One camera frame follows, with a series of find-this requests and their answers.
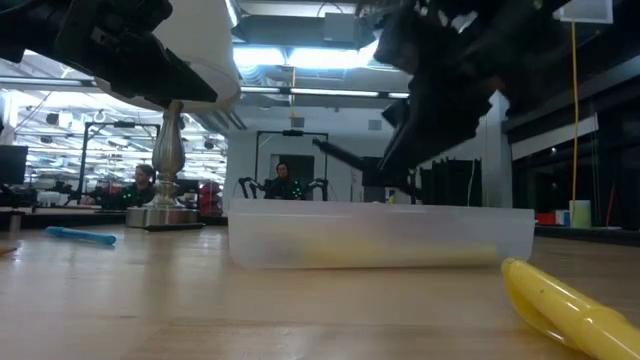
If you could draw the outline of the black pen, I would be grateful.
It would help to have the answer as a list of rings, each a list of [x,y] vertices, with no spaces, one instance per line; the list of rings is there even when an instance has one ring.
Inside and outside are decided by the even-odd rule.
[[[312,144],[316,146],[324,154],[331,156],[350,167],[362,171],[379,171],[381,158],[378,157],[360,157],[356,154],[349,152],[342,147],[334,145],[326,140],[315,138],[312,140]]]

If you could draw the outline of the person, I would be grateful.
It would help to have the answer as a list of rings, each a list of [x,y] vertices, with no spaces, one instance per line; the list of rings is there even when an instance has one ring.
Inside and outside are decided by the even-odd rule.
[[[153,180],[155,170],[148,164],[140,164],[135,168],[134,182],[121,191],[121,202],[125,208],[139,207],[151,202],[155,197]]]
[[[289,167],[285,162],[276,166],[277,176],[265,188],[265,199],[275,200],[303,200],[304,195],[299,182],[293,180],[289,174]]]

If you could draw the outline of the blue pen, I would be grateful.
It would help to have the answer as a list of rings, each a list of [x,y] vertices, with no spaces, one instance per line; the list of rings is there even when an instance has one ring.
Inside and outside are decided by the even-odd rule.
[[[45,229],[45,232],[48,235],[57,238],[83,240],[108,246],[114,245],[117,241],[117,237],[114,235],[82,231],[65,227],[49,226]]]

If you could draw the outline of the red stick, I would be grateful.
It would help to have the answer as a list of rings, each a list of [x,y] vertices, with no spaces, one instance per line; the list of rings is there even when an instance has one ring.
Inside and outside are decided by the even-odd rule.
[[[609,227],[611,225],[615,195],[616,195],[616,184],[615,182],[613,182],[609,192],[609,200],[608,200],[607,213],[605,218],[606,227]]]

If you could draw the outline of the yellow pen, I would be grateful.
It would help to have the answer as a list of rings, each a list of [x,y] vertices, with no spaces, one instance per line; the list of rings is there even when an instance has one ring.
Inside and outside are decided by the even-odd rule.
[[[640,329],[623,315],[527,262],[507,258],[507,295],[525,323],[597,360],[640,360]]]
[[[496,263],[495,245],[430,245],[391,243],[307,243],[295,249],[305,267],[386,268],[484,266]]]

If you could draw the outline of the light green container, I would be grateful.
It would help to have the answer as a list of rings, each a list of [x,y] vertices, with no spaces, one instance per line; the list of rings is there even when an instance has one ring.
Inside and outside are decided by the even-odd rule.
[[[572,228],[586,229],[592,227],[591,201],[571,200],[569,202],[569,225]]]

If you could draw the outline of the long ceiling light fixture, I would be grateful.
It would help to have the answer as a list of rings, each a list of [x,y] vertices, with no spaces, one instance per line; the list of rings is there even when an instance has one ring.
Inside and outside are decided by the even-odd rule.
[[[246,94],[260,94],[260,95],[309,95],[309,96],[355,97],[355,98],[376,98],[376,99],[407,99],[409,97],[408,92],[386,92],[386,91],[320,89],[320,88],[298,88],[298,87],[266,87],[266,86],[242,86],[241,92]]]

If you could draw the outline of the black background rig frame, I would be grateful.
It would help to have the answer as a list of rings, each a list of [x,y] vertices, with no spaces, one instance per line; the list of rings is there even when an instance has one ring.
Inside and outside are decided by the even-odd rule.
[[[257,179],[257,177],[258,177],[259,157],[260,157],[259,153],[260,153],[260,148],[261,148],[260,138],[264,134],[276,134],[276,135],[281,135],[281,136],[284,136],[284,137],[312,136],[313,139],[315,139],[315,138],[319,139],[319,137],[323,137],[324,140],[326,140],[326,141],[329,140],[329,134],[326,133],[326,132],[305,132],[305,131],[302,131],[302,130],[294,130],[294,129],[282,130],[282,131],[258,130],[256,132],[256,137],[255,137],[254,179]],[[328,181],[327,177],[328,177],[328,155],[324,154],[324,176],[323,176],[323,179],[326,179]]]
[[[161,126],[158,124],[144,124],[144,123],[135,123],[135,122],[127,122],[124,120],[118,121],[105,121],[105,122],[97,122],[97,121],[89,121],[84,123],[84,132],[83,132],[83,142],[81,148],[81,161],[80,161],[80,170],[79,170],[79,180],[78,186],[74,195],[71,197],[71,200],[79,201],[81,199],[83,189],[84,189],[84,180],[85,180],[85,169],[86,169],[86,157],[88,151],[88,143],[93,138],[91,134],[91,128],[97,126],[98,131],[101,131],[105,127],[114,127],[114,128],[154,128],[155,134],[151,135],[152,139],[155,139],[160,134]]]

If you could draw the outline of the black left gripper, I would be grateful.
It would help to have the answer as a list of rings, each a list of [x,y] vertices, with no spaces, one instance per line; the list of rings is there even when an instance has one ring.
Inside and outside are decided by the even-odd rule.
[[[52,0],[52,58],[108,82],[125,97],[213,103],[218,93],[154,35],[169,0]]]

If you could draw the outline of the clear supply box pink lid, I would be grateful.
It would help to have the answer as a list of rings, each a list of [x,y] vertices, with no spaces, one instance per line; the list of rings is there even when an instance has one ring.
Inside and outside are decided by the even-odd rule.
[[[302,269],[297,245],[391,243],[495,245],[500,263],[530,257],[530,209],[236,199],[228,214],[229,251],[250,268]]]

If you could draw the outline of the black standing panels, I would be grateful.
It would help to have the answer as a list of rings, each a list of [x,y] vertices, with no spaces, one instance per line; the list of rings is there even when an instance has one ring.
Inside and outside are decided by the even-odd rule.
[[[419,174],[424,205],[483,206],[480,159],[445,158],[421,168]]]

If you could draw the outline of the grey ceiling box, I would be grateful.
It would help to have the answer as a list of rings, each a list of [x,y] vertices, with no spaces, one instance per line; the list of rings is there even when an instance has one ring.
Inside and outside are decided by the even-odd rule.
[[[356,18],[352,14],[324,14],[323,40],[326,42],[354,43],[356,40]]]

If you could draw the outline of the white shade silver table lamp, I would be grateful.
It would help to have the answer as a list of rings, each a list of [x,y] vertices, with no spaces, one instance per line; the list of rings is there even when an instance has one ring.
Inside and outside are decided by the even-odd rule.
[[[168,73],[153,70],[144,80],[154,92],[162,86],[176,90],[166,105],[155,105],[151,98],[125,92],[116,83],[100,77],[98,87],[118,100],[142,108],[162,110],[163,123],[152,152],[152,166],[157,171],[156,193],[150,202],[127,209],[126,225],[148,231],[201,228],[197,209],[189,209],[177,200],[177,174],[185,165],[185,149],[179,120],[184,112],[227,110],[240,97],[239,75],[233,60],[231,29],[236,22],[232,0],[169,0],[172,14],[153,34],[165,48],[183,61],[199,85],[215,92],[213,98],[199,98],[187,92],[196,87],[172,85],[161,77]]]

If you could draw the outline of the black monitor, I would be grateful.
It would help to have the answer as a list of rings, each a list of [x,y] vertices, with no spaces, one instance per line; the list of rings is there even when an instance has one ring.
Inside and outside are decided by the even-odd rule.
[[[27,155],[27,146],[0,145],[0,184],[24,183]]]
[[[366,169],[362,171],[362,185],[365,187],[400,188],[410,183],[410,171],[401,169],[395,172],[381,172],[381,157],[363,157]]]

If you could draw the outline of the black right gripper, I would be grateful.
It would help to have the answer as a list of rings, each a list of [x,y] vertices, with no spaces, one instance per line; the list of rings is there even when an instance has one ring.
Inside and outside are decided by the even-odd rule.
[[[476,136],[499,81],[489,33],[506,0],[379,0],[374,59],[408,75],[409,97],[383,112],[394,132],[379,171],[399,173]]]

